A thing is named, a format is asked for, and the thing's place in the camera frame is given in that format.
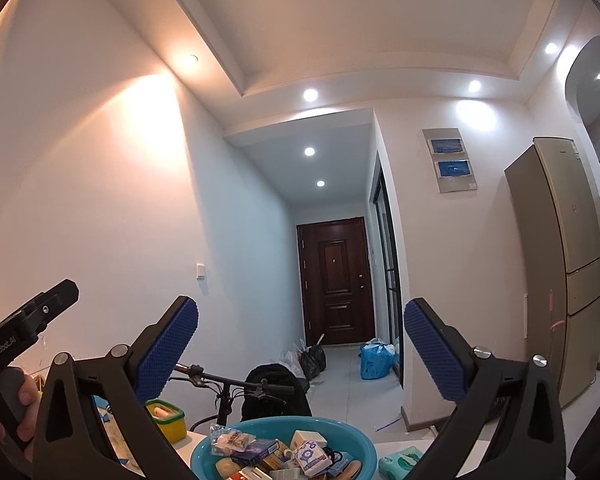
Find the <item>blue basin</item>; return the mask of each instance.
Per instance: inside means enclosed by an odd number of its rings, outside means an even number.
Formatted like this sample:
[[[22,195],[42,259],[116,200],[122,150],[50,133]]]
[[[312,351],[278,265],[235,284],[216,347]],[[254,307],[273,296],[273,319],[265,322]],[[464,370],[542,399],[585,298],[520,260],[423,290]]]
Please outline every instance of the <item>blue basin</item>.
[[[232,424],[245,433],[258,438],[278,438],[287,445],[296,430],[317,431],[334,451],[347,451],[362,462],[362,469],[356,480],[371,480],[378,466],[376,448],[360,430],[328,418],[315,416],[270,416]],[[191,455],[191,470],[200,480],[222,480],[216,470],[216,462],[221,457],[211,454],[211,441],[206,437]]]

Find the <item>bicycle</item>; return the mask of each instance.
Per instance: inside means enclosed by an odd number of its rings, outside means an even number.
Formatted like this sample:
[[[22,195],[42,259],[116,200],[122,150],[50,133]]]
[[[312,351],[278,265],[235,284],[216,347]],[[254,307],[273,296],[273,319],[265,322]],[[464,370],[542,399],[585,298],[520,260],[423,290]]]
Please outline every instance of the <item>bicycle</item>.
[[[208,388],[216,393],[216,408],[218,409],[218,412],[197,421],[189,428],[189,431],[195,431],[200,424],[212,420],[216,420],[216,423],[221,426],[226,426],[227,417],[233,411],[232,405],[234,400],[238,397],[250,396],[255,399],[269,399],[274,402],[280,402],[282,405],[286,405],[284,399],[269,394],[278,393],[282,395],[293,395],[296,392],[295,388],[292,386],[269,384],[266,379],[261,380],[259,383],[246,383],[226,377],[207,374],[205,373],[204,368],[199,365],[185,366],[176,364],[174,371],[184,374],[186,377],[170,377],[170,381],[187,381],[196,388]]]

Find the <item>hand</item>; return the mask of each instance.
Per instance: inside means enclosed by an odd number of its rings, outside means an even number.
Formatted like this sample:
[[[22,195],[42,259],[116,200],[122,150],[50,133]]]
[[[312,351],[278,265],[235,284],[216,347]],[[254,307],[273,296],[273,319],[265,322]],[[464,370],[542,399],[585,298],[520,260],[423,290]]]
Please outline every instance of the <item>hand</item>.
[[[36,383],[27,374],[24,375],[24,384],[18,392],[20,402],[27,406],[27,411],[24,414],[20,425],[18,426],[18,436],[21,440],[26,442],[33,437],[36,430],[36,420],[38,419],[38,409],[40,407],[40,401],[38,400],[38,389]],[[7,432],[4,426],[0,423],[0,443],[4,444]],[[33,441],[27,446],[24,451],[24,456],[27,460],[32,462],[33,460]]]

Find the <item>blue textured gripper pad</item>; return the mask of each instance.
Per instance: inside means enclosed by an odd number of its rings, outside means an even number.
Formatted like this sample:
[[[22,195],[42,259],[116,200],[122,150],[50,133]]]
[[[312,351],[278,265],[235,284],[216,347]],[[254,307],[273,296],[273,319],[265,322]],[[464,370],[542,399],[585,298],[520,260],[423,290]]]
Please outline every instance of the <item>blue textured gripper pad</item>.
[[[160,397],[197,328],[198,306],[187,298],[138,365],[135,391],[140,402]]]
[[[460,402],[466,395],[464,368],[416,301],[404,308],[404,329],[422,358],[440,395]]]

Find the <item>blue display panel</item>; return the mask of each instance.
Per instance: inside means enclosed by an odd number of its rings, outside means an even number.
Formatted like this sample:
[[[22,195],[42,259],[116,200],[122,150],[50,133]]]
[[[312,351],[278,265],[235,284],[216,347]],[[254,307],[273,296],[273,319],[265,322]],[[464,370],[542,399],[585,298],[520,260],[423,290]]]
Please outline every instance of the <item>blue display panel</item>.
[[[439,176],[468,176],[471,174],[468,160],[440,160],[436,163]]]
[[[462,141],[460,139],[430,139],[433,153],[462,153]]]

